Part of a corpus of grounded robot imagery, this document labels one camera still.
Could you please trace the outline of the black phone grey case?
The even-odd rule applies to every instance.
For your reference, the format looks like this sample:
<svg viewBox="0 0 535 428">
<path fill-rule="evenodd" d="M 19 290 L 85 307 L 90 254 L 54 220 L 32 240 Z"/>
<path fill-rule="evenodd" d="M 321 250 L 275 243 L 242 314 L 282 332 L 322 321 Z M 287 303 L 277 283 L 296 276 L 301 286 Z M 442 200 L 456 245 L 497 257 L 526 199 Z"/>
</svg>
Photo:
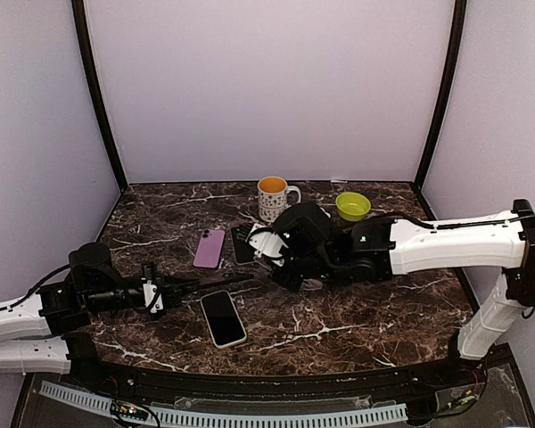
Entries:
<svg viewBox="0 0 535 428">
<path fill-rule="evenodd" d="M 223 276 L 207 277 L 198 280 L 195 285 L 192 285 L 192 290 L 200 291 L 221 285 L 236 284 L 249 281 L 253 278 L 254 274 L 228 274 Z"/>
</svg>

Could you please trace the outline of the clear magsafe phone case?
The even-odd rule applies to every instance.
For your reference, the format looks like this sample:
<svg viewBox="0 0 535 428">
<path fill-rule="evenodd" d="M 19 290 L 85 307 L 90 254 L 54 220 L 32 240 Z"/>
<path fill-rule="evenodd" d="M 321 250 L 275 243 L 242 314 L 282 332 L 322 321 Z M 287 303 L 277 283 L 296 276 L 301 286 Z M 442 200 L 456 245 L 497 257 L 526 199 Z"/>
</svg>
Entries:
<svg viewBox="0 0 535 428">
<path fill-rule="evenodd" d="M 313 278 L 306 278 L 302 281 L 300 289 L 305 292 L 313 292 L 321 290 L 324 287 L 324 284 Z"/>
</svg>

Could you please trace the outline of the black right frame post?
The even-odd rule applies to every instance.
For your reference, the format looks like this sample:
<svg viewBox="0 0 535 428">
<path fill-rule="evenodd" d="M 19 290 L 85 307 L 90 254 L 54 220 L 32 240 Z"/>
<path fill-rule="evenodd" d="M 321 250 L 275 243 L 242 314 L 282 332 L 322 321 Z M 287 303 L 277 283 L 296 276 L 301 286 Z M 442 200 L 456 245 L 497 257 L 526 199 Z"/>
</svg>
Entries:
<svg viewBox="0 0 535 428">
<path fill-rule="evenodd" d="M 426 178 L 432 165 L 436 146 L 439 141 L 442 124 L 445 119 L 457 68 L 457 61 L 465 26 L 466 10 L 466 0 L 456 0 L 454 2 L 448 49 L 440 78 L 440 87 L 434 105 L 431 124 L 425 139 L 424 149 L 413 182 L 414 187 L 418 192 L 422 192 L 424 188 Z"/>
</svg>

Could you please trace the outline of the white spotted mug orange inside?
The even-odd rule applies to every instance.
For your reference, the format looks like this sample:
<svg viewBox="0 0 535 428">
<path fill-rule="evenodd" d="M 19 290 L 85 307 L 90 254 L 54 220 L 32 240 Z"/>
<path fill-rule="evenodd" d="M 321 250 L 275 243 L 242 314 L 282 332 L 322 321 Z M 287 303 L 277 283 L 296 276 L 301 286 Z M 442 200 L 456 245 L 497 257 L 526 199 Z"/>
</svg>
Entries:
<svg viewBox="0 0 535 428">
<path fill-rule="evenodd" d="M 281 177 L 262 178 L 258 182 L 259 217 L 266 223 L 272 223 L 290 207 L 290 193 L 297 195 L 297 203 L 301 202 L 302 195 L 298 186 L 289 185 Z"/>
</svg>

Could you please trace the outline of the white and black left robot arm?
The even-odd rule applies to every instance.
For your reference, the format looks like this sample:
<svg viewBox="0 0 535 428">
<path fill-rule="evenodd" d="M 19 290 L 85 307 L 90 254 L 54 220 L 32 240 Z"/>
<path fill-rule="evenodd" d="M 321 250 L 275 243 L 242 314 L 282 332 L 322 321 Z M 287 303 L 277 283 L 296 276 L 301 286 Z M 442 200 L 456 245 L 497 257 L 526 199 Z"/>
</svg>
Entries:
<svg viewBox="0 0 535 428">
<path fill-rule="evenodd" d="M 82 331 L 92 318 L 126 309 L 160 318 L 196 286 L 194 279 L 163 276 L 152 264 L 125 277 L 107 246 L 87 243 L 25 295 L 0 303 L 0 373 L 65 375 L 72 368 L 86 387 L 102 388 L 107 367 Z"/>
</svg>

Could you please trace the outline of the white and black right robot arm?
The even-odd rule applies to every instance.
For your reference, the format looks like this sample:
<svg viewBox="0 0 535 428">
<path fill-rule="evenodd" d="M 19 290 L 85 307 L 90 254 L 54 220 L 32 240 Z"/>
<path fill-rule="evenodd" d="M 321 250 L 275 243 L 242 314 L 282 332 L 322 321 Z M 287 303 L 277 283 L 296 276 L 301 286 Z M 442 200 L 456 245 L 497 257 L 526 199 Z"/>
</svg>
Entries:
<svg viewBox="0 0 535 428">
<path fill-rule="evenodd" d="M 535 212 L 524 199 L 486 217 L 421 221 L 385 213 L 347 228 L 306 202 L 276 219 L 257 252 L 274 263 L 273 280 L 292 291 L 307 279 L 352 284 L 438 268 L 499 268 L 490 296 L 456 334 L 454 353 L 438 365 L 437 378 L 447 387 L 459 385 L 472 371 L 471 360 L 484 358 L 526 309 L 535 308 Z"/>
</svg>

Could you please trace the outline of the black frame post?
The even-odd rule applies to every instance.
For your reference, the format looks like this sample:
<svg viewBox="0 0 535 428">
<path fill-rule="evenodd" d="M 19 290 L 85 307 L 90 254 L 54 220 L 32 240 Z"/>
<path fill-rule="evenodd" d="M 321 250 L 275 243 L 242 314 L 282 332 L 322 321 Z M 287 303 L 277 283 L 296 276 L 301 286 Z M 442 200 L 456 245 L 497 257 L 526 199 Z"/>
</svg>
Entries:
<svg viewBox="0 0 535 428">
<path fill-rule="evenodd" d="M 125 170 L 118 154 L 118 148 L 111 130 L 108 112 L 103 99 L 100 79 L 97 74 L 93 46 L 89 34 L 86 17 L 86 3 L 82 0 L 71 0 L 74 27 L 78 39 L 78 48 L 86 83 L 93 105 L 95 119 L 99 128 L 103 147 L 111 165 L 111 171 L 119 188 L 123 193 L 128 188 Z"/>
<path fill-rule="evenodd" d="M 439 141 L 442 124 L 445 119 L 457 68 L 457 61 L 465 26 L 466 10 L 466 0 L 456 0 L 454 2 L 448 49 L 440 78 L 440 87 L 434 105 L 431 124 L 425 139 L 424 149 L 413 182 L 414 187 L 418 192 L 422 192 L 424 188 L 426 178 L 432 165 L 436 146 Z"/>
</svg>

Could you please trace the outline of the black phone white case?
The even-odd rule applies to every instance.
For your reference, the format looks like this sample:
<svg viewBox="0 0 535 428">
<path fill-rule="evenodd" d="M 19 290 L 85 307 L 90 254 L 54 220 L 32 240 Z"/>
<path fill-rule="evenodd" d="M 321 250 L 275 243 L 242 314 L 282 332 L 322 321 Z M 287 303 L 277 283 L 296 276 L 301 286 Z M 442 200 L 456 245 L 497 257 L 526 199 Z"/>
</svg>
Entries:
<svg viewBox="0 0 535 428">
<path fill-rule="evenodd" d="M 246 341 L 247 333 L 227 291 L 204 295 L 200 303 L 216 348 L 229 348 Z"/>
</svg>

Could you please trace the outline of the lime green bowl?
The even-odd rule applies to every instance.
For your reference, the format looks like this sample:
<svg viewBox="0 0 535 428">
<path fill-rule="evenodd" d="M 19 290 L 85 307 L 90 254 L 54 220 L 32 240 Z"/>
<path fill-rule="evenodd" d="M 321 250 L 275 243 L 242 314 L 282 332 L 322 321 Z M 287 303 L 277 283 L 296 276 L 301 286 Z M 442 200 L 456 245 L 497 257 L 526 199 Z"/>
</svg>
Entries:
<svg viewBox="0 0 535 428">
<path fill-rule="evenodd" d="M 338 215 L 349 222 L 358 222 L 370 212 L 371 202 L 360 193 L 345 192 L 335 199 Z"/>
</svg>

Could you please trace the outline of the black left frame post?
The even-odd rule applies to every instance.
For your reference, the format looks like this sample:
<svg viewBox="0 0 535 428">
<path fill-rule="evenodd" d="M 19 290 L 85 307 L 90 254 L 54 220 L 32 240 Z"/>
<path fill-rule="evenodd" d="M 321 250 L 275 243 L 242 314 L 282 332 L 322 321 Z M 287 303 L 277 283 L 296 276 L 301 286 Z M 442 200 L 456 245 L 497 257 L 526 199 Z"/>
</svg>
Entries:
<svg viewBox="0 0 535 428">
<path fill-rule="evenodd" d="M 118 154 L 118 148 L 111 130 L 108 112 L 103 99 L 100 79 L 97 74 L 93 46 L 89 34 L 86 17 L 86 3 L 82 0 L 71 0 L 74 27 L 78 39 L 78 48 L 86 83 L 93 105 L 95 119 L 99 128 L 103 147 L 111 165 L 111 171 L 119 188 L 123 193 L 128 188 L 125 170 Z"/>
</svg>

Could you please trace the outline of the black phone dark case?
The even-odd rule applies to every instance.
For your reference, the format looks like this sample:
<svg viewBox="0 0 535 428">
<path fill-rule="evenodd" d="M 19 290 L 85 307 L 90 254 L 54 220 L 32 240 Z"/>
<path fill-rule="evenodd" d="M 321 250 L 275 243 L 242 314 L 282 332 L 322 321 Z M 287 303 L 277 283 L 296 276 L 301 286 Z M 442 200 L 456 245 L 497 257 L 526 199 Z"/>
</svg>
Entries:
<svg viewBox="0 0 535 428">
<path fill-rule="evenodd" d="M 193 259 L 196 268 L 216 269 L 219 266 L 226 232 L 223 229 L 205 229 Z"/>
</svg>

